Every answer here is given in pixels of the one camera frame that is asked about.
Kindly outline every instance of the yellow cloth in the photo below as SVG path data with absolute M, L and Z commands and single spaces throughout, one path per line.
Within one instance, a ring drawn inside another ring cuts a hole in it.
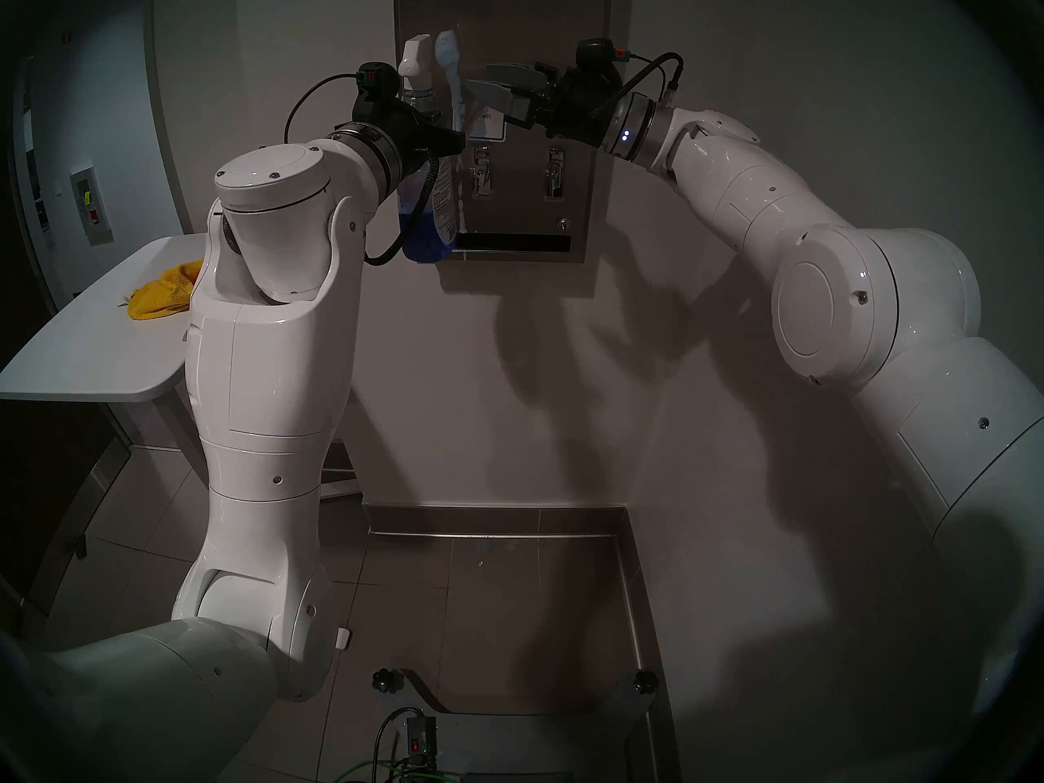
M 127 314 L 132 319 L 156 319 L 189 310 L 192 286 L 203 268 L 203 258 L 183 263 L 163 272 L 130 295 Z

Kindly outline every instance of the label sticker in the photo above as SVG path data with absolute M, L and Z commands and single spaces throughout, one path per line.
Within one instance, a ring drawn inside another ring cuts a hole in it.
M 468 129 L 468 139 L 480 142 L 503 142 L 507 138 L 504 113 L 484 106 Z

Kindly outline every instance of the spray bottle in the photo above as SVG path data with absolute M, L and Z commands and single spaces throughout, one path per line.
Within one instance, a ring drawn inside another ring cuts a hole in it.
M 399 65 L 402 76 L 402 99 L 409 103 L 425 119 L 435 121 L 440 117 L 438 104 L 431 89 L 431 37 L 427 33 L 414 35 L 406 42 Z M 410 213 L 417 206 L 421 189 L 428 175 L 428 165 L 399 183 L 399 224 L 405 227 Z M 453 176 L 449 158 L 438 161 L 438 176 L 428 204 L 413 234 L 407 238 L 402 251 L 411 261 L 434 263 L 445 258 L 456 243 L 456 203 L 453 198 Z

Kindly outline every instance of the black knob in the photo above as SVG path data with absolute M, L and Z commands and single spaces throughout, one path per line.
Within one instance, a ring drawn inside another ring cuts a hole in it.
M 656 693 L 660 680 L 651 670 L 640 670 L 635 674 L 635 690 L 639 693 Z
M 381 693 L 389 693 L 395 690 L 395 671 L 381 668 L 374 673 L 374 690 L 379 690 Z

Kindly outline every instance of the white spray nozzle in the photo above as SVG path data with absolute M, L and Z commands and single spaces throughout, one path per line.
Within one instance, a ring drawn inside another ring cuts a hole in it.
M 406 92 L 426 92 L 431 89 L 431 35 L 421 33 L 410 39 L 402 48 L 399 64 L 402 88 Z

